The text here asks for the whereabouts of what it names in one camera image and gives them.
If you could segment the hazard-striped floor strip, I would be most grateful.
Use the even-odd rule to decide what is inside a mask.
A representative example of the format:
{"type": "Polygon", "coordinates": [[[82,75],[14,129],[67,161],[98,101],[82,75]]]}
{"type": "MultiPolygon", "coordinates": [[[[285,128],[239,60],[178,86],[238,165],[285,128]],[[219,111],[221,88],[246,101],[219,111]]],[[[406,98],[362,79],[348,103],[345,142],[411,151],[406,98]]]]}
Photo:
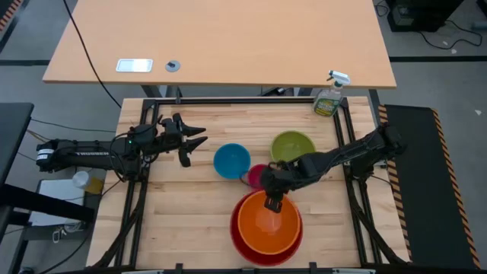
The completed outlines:
{"type": "Polygon", "coordinates": [[[0,32],[5,30],[24,0],[0,0],[0,32]]]}

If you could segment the white rectangular desk plate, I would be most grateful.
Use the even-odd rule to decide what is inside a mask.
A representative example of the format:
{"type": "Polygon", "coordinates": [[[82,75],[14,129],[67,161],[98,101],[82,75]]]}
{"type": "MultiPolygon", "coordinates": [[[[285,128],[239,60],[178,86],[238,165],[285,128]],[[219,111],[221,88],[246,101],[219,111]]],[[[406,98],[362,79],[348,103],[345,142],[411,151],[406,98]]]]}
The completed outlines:
{"type": "Polygon", "coordinates": [[[148,73],[153,66],[152,59],[119,59],[116,65],[117,72],[148,73]]]}

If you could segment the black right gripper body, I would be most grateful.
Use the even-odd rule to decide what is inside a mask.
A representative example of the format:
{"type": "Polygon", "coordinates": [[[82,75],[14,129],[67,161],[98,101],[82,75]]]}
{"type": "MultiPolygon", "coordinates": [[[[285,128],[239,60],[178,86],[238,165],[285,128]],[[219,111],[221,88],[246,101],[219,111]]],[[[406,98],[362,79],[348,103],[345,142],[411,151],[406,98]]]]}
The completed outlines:
{"type": "Polygon", "coordinates": [[[261,175],[260,184],[266,195],[277,198],[299,187],[300,174],[292,162],[278,161],[268,163],[261,175]]]}

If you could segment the blue bowl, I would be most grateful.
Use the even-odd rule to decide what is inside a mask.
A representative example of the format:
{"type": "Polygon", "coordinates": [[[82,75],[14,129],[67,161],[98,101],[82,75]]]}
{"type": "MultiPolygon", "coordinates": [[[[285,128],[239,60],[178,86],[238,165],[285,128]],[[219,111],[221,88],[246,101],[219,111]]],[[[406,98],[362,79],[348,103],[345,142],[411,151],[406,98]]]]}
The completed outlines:
{"type": "Polygon", "coordinates": [[[213,158],[216,172],[229,180],[240,179],[250,169],[251,159],[248,150],[240,144],[222,145],[213,158]]]}

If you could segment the black metal table frame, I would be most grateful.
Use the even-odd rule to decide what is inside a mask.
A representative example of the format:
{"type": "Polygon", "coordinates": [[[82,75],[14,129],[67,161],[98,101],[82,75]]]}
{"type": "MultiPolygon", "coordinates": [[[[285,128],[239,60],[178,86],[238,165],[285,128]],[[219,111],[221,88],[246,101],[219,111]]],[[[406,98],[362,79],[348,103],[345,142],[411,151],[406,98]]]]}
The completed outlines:
{"type": "MultiPolygon", "coordinates": [[[[235,204],[250,188],[226,180],[213,167],[222,145],[238,143],[251,155],[251,165],[271,161],[269,146],[281,132],[308,135],[318,151],[338,147],[333,118],[318,116],[311,103],[283,103],[260,97],[218,98],[211,104],[166,104],[164,118],[180,113],[189,126],[205,127],[208,136],[180,166],[176,152],[162,154],[150,169],[148,192],[138,244],[137,269],[252,269],[258,266],[235,249],[229,231],[235,204]]],[[[409,260],[391,186],[376,178],[367,182],[376,229],[397,256],[409,260]]],[[[120,183],[102,198],[86,265],[94,265],[119,233],[128,186],[120,183]]],[[[282,268],[360,266],[342,166],[319,183],[290,193],[301,212],[304,236],[282,268]]]]}

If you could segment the small pink bowl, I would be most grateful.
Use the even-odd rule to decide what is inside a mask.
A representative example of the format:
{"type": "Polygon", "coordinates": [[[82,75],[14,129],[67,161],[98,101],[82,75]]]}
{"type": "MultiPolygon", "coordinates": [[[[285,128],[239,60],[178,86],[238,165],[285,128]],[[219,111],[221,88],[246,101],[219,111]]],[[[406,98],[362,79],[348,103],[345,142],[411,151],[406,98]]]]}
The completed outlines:
{"type": "Polygon", "coordinates": [[[247,172],[247,183],[254,190],[261,190],[261,175],[267,168],[266,164],[256,164],[247,172]]]}

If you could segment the white paper sheet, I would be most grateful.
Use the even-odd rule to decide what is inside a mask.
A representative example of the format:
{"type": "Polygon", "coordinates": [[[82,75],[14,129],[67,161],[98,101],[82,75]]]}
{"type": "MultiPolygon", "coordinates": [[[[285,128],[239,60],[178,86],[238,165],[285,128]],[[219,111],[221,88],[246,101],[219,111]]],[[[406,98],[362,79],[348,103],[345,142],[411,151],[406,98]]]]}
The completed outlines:
{"type": "MultiPolygon", "coordinates": [[[[39,194],[52,198],[67,200],[68,202],[84,205],[84,190],[77,188],[71,179],[68,180],[41,180],[39,194]]],[[[76,224],[79,220],[72,218],[48,215],[43,212],[31,212],[29,222],[33,226],[50,226],[76,224]]]]}

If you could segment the yellow small object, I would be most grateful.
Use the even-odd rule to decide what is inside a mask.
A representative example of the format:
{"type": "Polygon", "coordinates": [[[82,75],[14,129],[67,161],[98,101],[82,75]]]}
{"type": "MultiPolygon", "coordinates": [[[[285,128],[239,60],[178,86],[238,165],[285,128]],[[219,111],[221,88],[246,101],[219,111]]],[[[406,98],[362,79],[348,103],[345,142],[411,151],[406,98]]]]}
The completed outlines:
{"type": "Polygon", "coordinates": [[[103,192],[103,181],[96,177],[90,177],[86,183],[84,191],[95,195],[101,194],[103,192]]]}

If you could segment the green bowl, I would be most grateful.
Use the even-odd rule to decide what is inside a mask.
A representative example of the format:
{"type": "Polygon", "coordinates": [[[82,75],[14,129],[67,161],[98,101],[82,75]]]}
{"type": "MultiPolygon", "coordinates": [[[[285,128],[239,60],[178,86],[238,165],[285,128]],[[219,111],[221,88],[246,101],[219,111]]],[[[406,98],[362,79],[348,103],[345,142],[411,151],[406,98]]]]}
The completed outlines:
{"type": "Polygon", "coordinates": [[[279,133],[271,143],[273,161],[290,161],[307,153],[315,152],[315,144],[304,133],[284,131],[279,133]]]}

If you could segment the black hazard-striped floor mat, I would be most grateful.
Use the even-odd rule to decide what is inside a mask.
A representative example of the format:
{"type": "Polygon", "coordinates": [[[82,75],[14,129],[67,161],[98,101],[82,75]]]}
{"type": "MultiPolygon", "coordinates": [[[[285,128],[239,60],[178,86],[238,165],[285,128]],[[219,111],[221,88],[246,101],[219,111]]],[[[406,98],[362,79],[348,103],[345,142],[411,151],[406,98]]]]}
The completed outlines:
{"type": "Polygon", "coordinates": [[[473,235],[438,112],[380,105],[381,123],[394,126],[406,150],[387,162],[399,222],[416,266],[480,269],[473,235]]]}

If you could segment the black equipment box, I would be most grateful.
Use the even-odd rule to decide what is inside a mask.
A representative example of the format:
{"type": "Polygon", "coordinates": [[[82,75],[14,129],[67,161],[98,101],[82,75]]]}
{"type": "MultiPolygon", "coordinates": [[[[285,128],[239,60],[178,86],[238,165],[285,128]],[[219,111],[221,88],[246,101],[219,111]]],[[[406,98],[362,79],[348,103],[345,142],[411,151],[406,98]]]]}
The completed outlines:
{"type": "Polygon", "coordinates": [[[435,32],[464,0],[385,0],[393,32],[435,32]]]}

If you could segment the light wood desk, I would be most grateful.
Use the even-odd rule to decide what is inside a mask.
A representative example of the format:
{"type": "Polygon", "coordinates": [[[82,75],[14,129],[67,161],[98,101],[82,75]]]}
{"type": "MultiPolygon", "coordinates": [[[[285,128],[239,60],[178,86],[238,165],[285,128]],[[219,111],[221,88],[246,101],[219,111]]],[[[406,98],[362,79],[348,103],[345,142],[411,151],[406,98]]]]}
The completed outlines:
{"type": "Polygon", "coordinates": [[[43,79],[322,87],[330,70],[396,87],[372,0],[78,0],[43,79]],[[153,66],[117,72],[119,59],[153,66]]]}

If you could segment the black side table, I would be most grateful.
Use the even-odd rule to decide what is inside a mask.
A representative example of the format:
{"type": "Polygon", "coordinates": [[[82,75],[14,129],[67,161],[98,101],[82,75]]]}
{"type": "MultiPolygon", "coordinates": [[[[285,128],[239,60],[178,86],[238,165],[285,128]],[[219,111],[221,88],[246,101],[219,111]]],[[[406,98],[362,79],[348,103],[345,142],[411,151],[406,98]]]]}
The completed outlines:
{"type": "Polygon", "coordinates": [[[94,210],[86,206],[44,196],[5,182],[27,131],[32,112],[32,103],[0,103],[0,243],[9,225],[27,223],[27,215],[23,212],[15,213],[15,208],[86,223],[94,219],[94,210]]]}

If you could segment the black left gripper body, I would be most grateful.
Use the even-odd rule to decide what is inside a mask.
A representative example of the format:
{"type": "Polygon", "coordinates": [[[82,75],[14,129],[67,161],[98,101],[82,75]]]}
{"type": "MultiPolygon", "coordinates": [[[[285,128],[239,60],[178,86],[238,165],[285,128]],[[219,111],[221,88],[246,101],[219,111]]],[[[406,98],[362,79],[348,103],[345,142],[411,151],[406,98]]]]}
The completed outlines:
{"type": "Polygon", "coordinates": [[[181,165],[183,167],[189,167],[191,165],[188,156],[189,145],[184,139],[181,115],[176,113],[171,119],[163,119],[161,125],[164,127],[164,132],[154,140],[154,153],[160,154],[162,152],[168,153],[173,150],[178,150],[181,165]]]}

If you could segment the orange bowl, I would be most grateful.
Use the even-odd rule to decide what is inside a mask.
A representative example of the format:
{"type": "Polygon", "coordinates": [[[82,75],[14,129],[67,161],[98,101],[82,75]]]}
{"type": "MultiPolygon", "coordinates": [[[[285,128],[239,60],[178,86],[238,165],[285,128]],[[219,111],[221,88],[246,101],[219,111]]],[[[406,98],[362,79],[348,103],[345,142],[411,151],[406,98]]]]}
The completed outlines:
{"type": "Polygon", "coordinates": [[[279,213],[265,207],[263,190],[251,193],[237,211],[237,230],[243,242],[253,251],[277,255],[291,248],[300,237],[301,213],[287,197],[279,213]]]}

